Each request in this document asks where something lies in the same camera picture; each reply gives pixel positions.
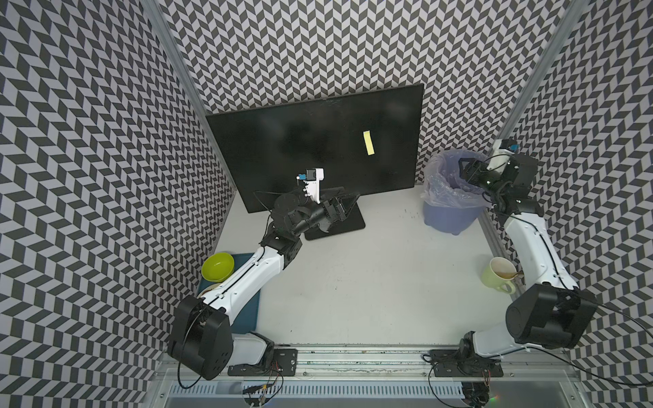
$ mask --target blue trash can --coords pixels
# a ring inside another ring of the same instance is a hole
[[[460,159],[486,157],[473,151],[452,149],[433,154],[424,168],[424,224],[458,235],[470,227],[487,207],[483,189],[460,178]]]

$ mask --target cable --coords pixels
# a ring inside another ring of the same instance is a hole
[[[544,237],[542,237],[542,233],[540,233],[540,232],[538,231],[537,227],[536,227],[535,225],[533,225],[532,223],[529,223],[528,221],[524,220],[524,219],[521,219],[521,218],[515,217],[515,216],[513,216],[513,215],[508,215],[508,216],[509,216],[509,217],[512,217],[512,218],[514,218],[514,219],[518,219],[519,221],[525,222],[525,223],[530,224],[531,226],[533,226],[533,228],[535,229],[535,231],[539,233],[539,238],[542,240],[542,243],[544,244],[545,248],[547,248],[547,252],[549,253],[549,257],[551,258],[551,263],[553,264],[553,270],[555,271],[556,275],[558,276],[558,280],[560,281],[560,284],[562,284],[562,286],[565,288],[565,290],[566,290],[568,293],[577,296],[577,297],[580,298],[581,300],[585,299],[585,298],[583,298],[579,293],[576,293],[576,292],[574,292],[573,290],[569,289],[569,288],[567,287],[567,285],[565,285],[565,283],[562,281],[562,277],[561,277],[560,274],[558,273],[558,268],[556,267],[556,259],[553,257],[553,254],[551,253],[551,250],[549,249],[549,245],[547,245],[546,240],[544,239]],[[645,328],[643,324],[641,324],[639,321],[637,321],[638,319],[637,319],[636,317],[632,317],[631,315],[628,315],[628,314],[624,313],[623,311],[620,311],[620,310],[615,309],[615,308],[613,308],[613,307],[606,306],[606,305],[601,304],[601,303],[599,303],[599,302],[595,302],[595,301],[592,301],[592,300],[589,300],[589,299],[585,299],[585,300],[587,300],[587,301],[589,301],[590,303],[593,303],[593,304],[595,304],[595,305],[597,305],[597,306],[599,306],[599,307],[602,307],[603,309],[607,309],[607,310],[613,311],[613,312],[615,312],[615,313],[619,313],[620,315],[623,315],[623,316],[627,317],[627,318],[630,319],[632,322],[634,322],[637,326],[641,327],[642,330],[644,330],[644,331],[646,332],[646,334],[648,334],[648,336],[649,336],[651,339],[653,339],[653,334],[651,334],[651,332],[649,332],[648,329]],[[573,363],[571,363],[571,362],[569,362],[569,361],[567,361],[567,360],[564,360],[564,359],[561,358],[561,357],[558,357],[558,356],[556,356],[556,355],[553,355],[552,353],[550,353],[550,352],[548,352],[548,351],[545,351],[545,350],[542,350],[542,349],[538,349],[537,347],[533,347],[533,348],[536,349],[536,350],[543,351],[544,353],[550,354],[550,355],[552,355],[553,357],[555,357],[555,358],[557,358],[557,359],[559,359],[559,360],[561,360],[561,361],[564,361],[565,363],[569,364],[570,366],[572,366],[572,367],[574,367],[574,368],[577,368],[577,369],[579,369],[579,370],[581,370],[581,371],[583,371],[583,372],[585,372],[585,373],[587,373],[587,374],[589,374],[589,375],[592,375],[592,376],[594,376],[594,377],[597,377],[597,378],[602,379],[602,380],[604,380],[604,381],[607,381],[607,382],[609,382],[609,383],[619,384],[619,385],[626,385],[626,386],[649,386],[649,385],[652,385],[652,384],[653,384],[653,381],[649,381],[649,382],[647,382],[647,383],[623,383],[623,382],[621,382],[621,381],[616,381],[616,380],[612,380],[612,379],[607,379],[607,378],[601,377],[600,375],[594,374],[594,373],[592,373],[591,371],[588,371],[588,370],[586,370],[586,369],[584,369],[584,368],[578,367],[577,365],[575,365],[575,364],[573,364]]]
[[[584,373],[587,373],[587,374],[589,374],[589,375],[591,375],[591,376],[593,376],[593,377],[597,377],[598,379],[601,379],[601,380],[607,381],[608,383],[619,384],[619,385],[626,385],[626,386],[650,386],[650,385],[653,384],[653,381],[649,381],[649,382],[647,382],[647,383],[623,383],[623,382],[621,382],[621,381],[617,381],[617,380],[612,380],[612,379],[609,379],[609,378],[601,377],[601,376],[598,375],[598,374],[594,374],[594,373],[592,373],[591,371],[589,371],[589,370],[587,370],[587,369],[584,369],[584,368],[582,368],[582,367],[578,367],[576,364],[574,364],[574,363],[572,363],[572,362],[570,362],[570,361],[567,361],[567,360],[565,360],[565,359],[562,358],[562,357],[556,356],[555,354],[550,353],[550,352],[548,352],[548,351],[546,351],[546,350],[544,350],[544,349],[540,349],[540,348],[538,348],[538,347],[529,347],[529,349],[531,349],[531,350],[540,350],[542,353],[546,353],[546,354],[548,354],[548,355],[550,355],[550,356],[552,356],[552,357],[555,357],[555,358],[559,359],[560,361],[563,361],[563,362],[569,364],[570,366],[572,366],[572,367],[574,367],[574,368],[576,368],[576,369],[579,369],[579,370],[583,371]]]
[[[495,171],[496,169],[505,166],[506,164],[508,164],[508,162],[507,162],[507,161],[504,161],[502,164],[498,165],[498,166],[495,167],[495,168],[487,168],[486,170],[480,170],[480,172],[481,172],[481,173],[489,173],[489,172],[493,172],[493,171]]]
[[[183,337],[182,353],[183,353],[183,349],[184,349],[184,347],[186,347],[186,339],[188,338],[188,334],[191,332],[191,329],[193,328],[193,325],[195,324],[195,322],[197,321],[197,319],[202,315],[202,313],[204,313],[204,311],[206,310],[206,308],[209,307],[209,306],[211,305],[211,303],[213,303],[216,299],[219,299],[219,297],[216,296],[216,297],[215,297],[211,302],[208,302],[208,303],[207,303],[207,304],[202,308],[202,310],[200,310],[200,312],[197,313],[197,316],[195,316],[195,318],[193,319],[193,321],[191,322],[191,324],[188,326],[188,330],[186,330],[186,335]],[[185,385],[182,384],[182,375],[181,375],[181,370],[182,370],[182,362],[181,362],[181,361],[177,361],[177,383],[179,383],[179,386],[182,387],[184,390],[188,390],[188,389],[190,389],[190,388],[193,388],[193,387],[194,387],[194,386],[195,386],[195,385],[196,385],[196,384],[197,384],[197,383],[202,379],[202,375],[200,375],[199,377],[197,377],[197,380],[195,380],[195,382],[194,382],[193,384],[191,384],[191,385],[189,385],[189,386],[185,386]]]
[[[264,255],[265,255],[265,247],[263,247],[263,253],[259,256],[259,258],[256,260],[256,262],[259,262],[259,261],[261,260],[261,258],[263,258]],[[225,290],[223,290],[222,293],[224,294],[225,292],[227,292],[227,291],[228,291],[228,290],[229,290],[233,285],[235,285],[235,284],[236,284],[236,283],[237,283],[237,282],[238,282],[238,281],[239,281],[243,276],[245,276],[245,274],[248,273],[249,270],[252,269],[252,267],[254,267],[254,265],[256,265],[256,262],[254,262],[252,265],[250,265],[249,268],[247,268],[247,270],[246,270],[245,272],[243,272],[243,274],[242,274],[238,279],[236,279],[236,281],[235,281],[234,283],[232,283],[231,285],[229,285],[229,287],[227,287]],[[193,321],[191,322],[191,324],[188,326],[188,330],[186,330],[186,335],[183,337],[182,352],[183,352],[183,349],[186,347],[186,339],[188,338],[188,334],[191,332],[191,329],[193,328],[193,325],[195,324],[195,322],[197,321],[197,319],[202,315],[202,313],[204,313],[204,311],[205,311],[206,309],[208,309],[209,306],[211,306],[211,303],[213,303],[213,302],[216,301],[217,299],[220,299],[220,297],[219,297],[219,296],[216,296],[215,298],[213,298],[213,300],[212,300],[211,302],[208,302],[208,303],[207,303],[207,304],[202,308],[202,310],[200,310],[200,312],[197,313],[197,316],[195,316],[195,318],[193,319]],[[200,375],[199,377],[197,377],[197,380],[195,380],[195,382],[194,382],[193,384],[191,384],[191,385],[189,385],[189,386],[185,386],[185,385],[182,384],[181,370],[182,370],[182,362],[181,362],[181,361],[178,361],[178,363],[177,363],[177,383],[179,383],[179,386],[182,387],[184,390],[188,390],[188,389],[190,389],[190,388],[193,388],[193,387],[194,387],[194,386],[195,386],[195,385],[196,385],[196,384],[197,384],[197,383],[202,379],[202,375]]]
[[[613,311],[613,312],[615,312],[615,313],[619,313],[620,315],[626,316],[626,317],[629,318],[633,323],[635,323],[637,326],[641,327],[642,330],[644,330],[644,331],[646,332],[646,334],[648,334],[649,337],[651,337],[651,339],[653,339],[653,334],[651,334],[651,332],[649,332],[647,328],[645,328],[642,324],[640,324],[640,323],[637,321],[637,317],[632,317],[631,315],[627,315],[627,314],[625,314],[624,312],[622,312],[622,311],[620,311],[620,310],[613,309],[613,308],[611,308],[611,307],[609,307],[609,306],[606,306],[606,305],[604,305],[604,304],[601,304],[601,303],[596,303],[596,305],[602,307],[603,309],[608,309],[608,310]]]
[[[268,400],[263,403],[263,405],[265,405],[268,402],[272,401],[272,398],[276,397],[276,395],[279,394],[279,391],[281,391],[281,389],[283,388],[283,375],[279,371],[277,371],[277,375],[281,375],[281,386],[279,386],[279,388],[274,392],[274,394],[272,394],[272,396],[269,397]]]
[[[271,214],[268,214],[268,219],[265,221],[265,231],[263,231],[263,238],[268,234],[268,227],[270,226],[270,216]]]
[[[263,201],[261,201],[261,199],[259,198],[259,196],[257,196],[257,193],[283,195],[283,193],[273,193],[273,192],[271,192],[271,191],[259,191],[259,190],[252,191],[252,194],[254,194],[254,197],[259,201],[259,204],[261,204],[261,205],[263,206],[263,208],[265,208],[266,210],[268,210],[268,212],[272,212],[272,210],[271,210],[270,208],[268,208],[268,206],[266,206],[265,204],[263,204]]]
[[[510,153],[510,154],[508,154],[508,153],[501,153],[500,155],[490,156],[490,157],[488,157],[487,159],[485,159],[483,162],[486,163],[488,160],[493,159],[493,158],[495,158],[495,157],[501,157],[501,156],[512,156],[512,155],[513,155],[512,153]]]
[[[435,398],[437,398],[438,401],[440,401],[441,404],[444,404],[444,405],[448,406],[449,408],[470,408],[470,406],[467,405],[467,404],[465,404],[464,407],[454,407],[453,405],[449,405],[448,403],[442,401],[442,400],[440,399],[440,397],[438,397],[438,395],[436,394],[436,392],[433,391],[433,387],[431,386],[431,373],[433,372],[433,369],[434,369],[434,368],[435,368],[435,366],[431,366],[431,371],[428,372],[428,387],[431,388],[431,393],[433,393],[433,396],[434,396]]]
[[[487,357],[482,356],[482,357],[483,357],[483,358],[503,357],[503,356],[507,356],[508,354],[513,354],[513,353],[516,353],[516,352],[518,352],[518,351],[525,350],[525,349],[527,349],[527,347],[522,347],[521,349],[510,350],[509,352],[507,352],[507,353],[503,353],[503,354],[495,354],[494,356],[487,356]]]
[[[272,368],[270,368],[270,376],[268,377],[268,382],[265,383],[265,390],[263,390],[263,394],[265,394],[265,391],[268,389],[268,384],[270,384],[270,380],[272,379]]]

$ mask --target black and white patterned backdrop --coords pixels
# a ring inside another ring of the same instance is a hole
[[[498,134],[568,4],[161,0],[210,112],[423,83],[418,181]]]
[[[537,197],[582,288],[653,326],[653,4],[590,3],[514,136],[542,162]],[[598,311],[571,357],[625,382],[653,380],[642,330]],[[599,407],[651,407],[653,388],[581,373]]]
[[[233,191],[135,0],[0,2],[0,145],[0,405],[136,407]]]

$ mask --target light green mug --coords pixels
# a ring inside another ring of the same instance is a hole
[[[492,258],[488,266],[483,270],[481,282],[488,288],[496,289],[507,294],[515,293],[515,284],[512,279],[517,276],[517,269],[512,262],[506,258]]]

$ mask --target yellow sticky note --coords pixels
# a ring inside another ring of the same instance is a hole
[[[368,150],[368,156],[374,154],[374,146],[372,146],[372,137],[370,136],[370,131],[363,132],[363,139],[365,139],[365,147]]]

